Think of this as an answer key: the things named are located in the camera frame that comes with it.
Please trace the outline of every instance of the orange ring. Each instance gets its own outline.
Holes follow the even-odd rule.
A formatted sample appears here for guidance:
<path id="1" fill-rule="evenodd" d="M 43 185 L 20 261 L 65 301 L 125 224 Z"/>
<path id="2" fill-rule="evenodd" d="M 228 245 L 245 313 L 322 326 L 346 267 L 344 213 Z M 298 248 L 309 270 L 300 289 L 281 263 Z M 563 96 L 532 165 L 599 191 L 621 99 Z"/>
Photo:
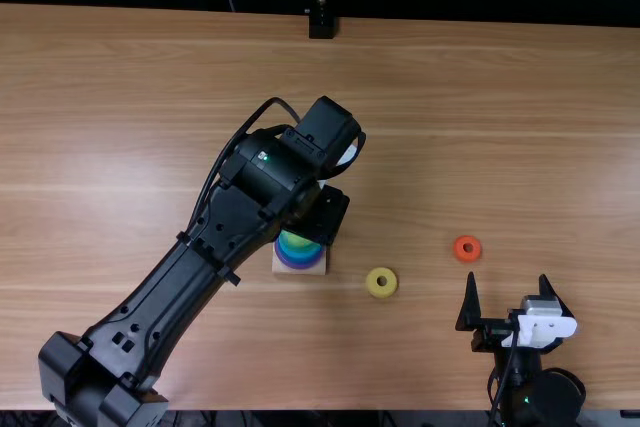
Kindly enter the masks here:
<path id="1" fill-rule="evenodd" d="M 471 235 L 463 235 L 462 237 L 458 237 L 453 243 L 453 253 L 458 260 L 473 262 L 474 260 L 478 260 L 480 254 L 482 254 L 482 244 Z"/>

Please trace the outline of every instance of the yellow ring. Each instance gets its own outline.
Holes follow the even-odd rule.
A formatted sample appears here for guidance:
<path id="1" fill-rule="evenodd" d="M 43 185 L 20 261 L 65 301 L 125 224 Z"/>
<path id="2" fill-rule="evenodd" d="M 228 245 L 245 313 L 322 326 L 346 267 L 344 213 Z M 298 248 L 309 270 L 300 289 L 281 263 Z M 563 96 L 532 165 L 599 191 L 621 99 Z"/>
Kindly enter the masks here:
<path id="1" fill-rule="evenodd" d="M 378 283 L 378 279 L 382 278 L 386 282 L 384 285 Z M 386 299 L 394 294 L 398 288 L 398 278 L 391 269 L 386 267 L 377 267 L 367 275 L 367 290 L 371 295 L 378 299 Z"/>

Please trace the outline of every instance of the wooden table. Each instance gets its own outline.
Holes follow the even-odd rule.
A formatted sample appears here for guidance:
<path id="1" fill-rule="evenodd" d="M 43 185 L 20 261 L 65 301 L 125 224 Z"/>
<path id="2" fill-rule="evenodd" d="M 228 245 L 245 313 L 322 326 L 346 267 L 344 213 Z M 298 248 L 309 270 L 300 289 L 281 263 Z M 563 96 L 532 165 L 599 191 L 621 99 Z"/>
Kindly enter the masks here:
<path id="1" fill-rule="evenodd" d="M 323 278 L 256 253 L 158 382 L 178 409 L 486 409 L 493 360 L 454 330 L 547 273 L 580 333 L 545 358 L 587 408 L 638 408 L 640 31 L 0 6 L 0 408 L 48 408 L 36 356 L 81 334 L 172 245 L 266 98 L 328 95 L 369 140 Z M 274 110 L 263 125 L 286 120 Z M 484 256 L 452 256 L 461 234 Z M 400 280 L 385 301 L 367 272 Z"/>

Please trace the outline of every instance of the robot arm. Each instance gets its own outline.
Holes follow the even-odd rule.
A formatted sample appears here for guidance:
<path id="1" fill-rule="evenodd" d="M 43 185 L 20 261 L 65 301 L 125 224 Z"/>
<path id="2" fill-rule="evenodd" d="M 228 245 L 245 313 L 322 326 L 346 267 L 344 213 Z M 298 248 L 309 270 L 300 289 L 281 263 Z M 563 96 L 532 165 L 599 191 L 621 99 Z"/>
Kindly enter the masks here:
<path id="1" fill-rule="evenodd" d="M 540 358 L 571 337 L 577 322 L 545 275 L 539 278 L 539 292 L 525 296 L 507 319 L 484 318 L 473 272 L 467 277 L 456 330 L 473 331 L 473 352 L 493 353 L 490 398 L 493 381 L 499 380 L 487 427 L 497 424 L 498 406 L 505 427 L 573 426 L 580 414 L 584 384 L 567 370 L 543 370 Z"/>
<path id="2" fill-rule="evenodd" d="M 285 227 L 333 241 L 349 199 L 318 181 L 355 160 L 335 167 L 356 139 L 359 153 L 360 126 L 326 97 L 295 129 L 278 126 L 232 139 L 189 227 L 147 278 L 82 337 L 57 332 L 40 351 L 43 394 L 61 417 L 82 427 L 155 425 L 168 401 L 152 390 L 154 383 L 222 284 L 240 282 L 236 268 Z"/>

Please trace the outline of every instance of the purple ring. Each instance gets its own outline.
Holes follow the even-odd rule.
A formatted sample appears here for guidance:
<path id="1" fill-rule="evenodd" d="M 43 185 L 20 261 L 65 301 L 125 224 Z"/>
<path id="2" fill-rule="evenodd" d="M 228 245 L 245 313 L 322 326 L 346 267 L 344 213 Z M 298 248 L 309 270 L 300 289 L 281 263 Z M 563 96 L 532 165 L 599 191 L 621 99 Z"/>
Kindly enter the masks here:
<path id="1" fill-rule="evenodd" d="M 322 257 L 322 254 L 324 254 L 324 247 L 323 247 L 318 252 L 313 254 L 313 256 L 309 258 L 309 260 L 307 260 L 306 262 L 304 262 L 302 264 L 299 264 L 299 263 L 291 262 L 289 259 L 287 259 L 285 253 L 280 248 L 280 239 L 278 239 L 276 241 L 274 250 L 275 250 L 276 255 L 278 256 L 278 259 L 280 259 L 280 262 L 282 262 L 287 267 L 289 267 L 291 269 L 295 269 L 295 270 L 305 270 L 305 269 L 308 269 L 310 267 L 313 267 L 313 265 L 316 262 L 318 262 L 318 260 L 320 260 L 320 257 Z"/>

